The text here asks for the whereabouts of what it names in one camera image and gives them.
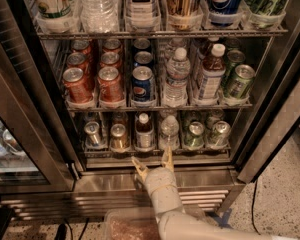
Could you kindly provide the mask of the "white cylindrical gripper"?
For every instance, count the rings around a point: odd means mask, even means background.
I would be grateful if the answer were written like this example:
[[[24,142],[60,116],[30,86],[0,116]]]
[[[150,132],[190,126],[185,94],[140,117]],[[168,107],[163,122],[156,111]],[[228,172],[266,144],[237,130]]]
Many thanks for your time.
[[[183,211],[183,204],[177,189],[172,157],[172,149],[164,150],[161,165],[149,171],[149,168],[136,157],[131,158],[142,182],[147,190],[154,208],[155,215],[161,217],[169,211]]]

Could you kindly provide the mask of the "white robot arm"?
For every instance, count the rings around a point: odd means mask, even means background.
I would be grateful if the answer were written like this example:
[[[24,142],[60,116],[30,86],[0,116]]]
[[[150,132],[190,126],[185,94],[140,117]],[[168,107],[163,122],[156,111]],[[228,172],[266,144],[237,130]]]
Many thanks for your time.
[[[170,147],[155,169],[136,157],[132,157],[132,163],[151,199],[161,240],[300,240],[221,228],[187,214],[177,189]]]

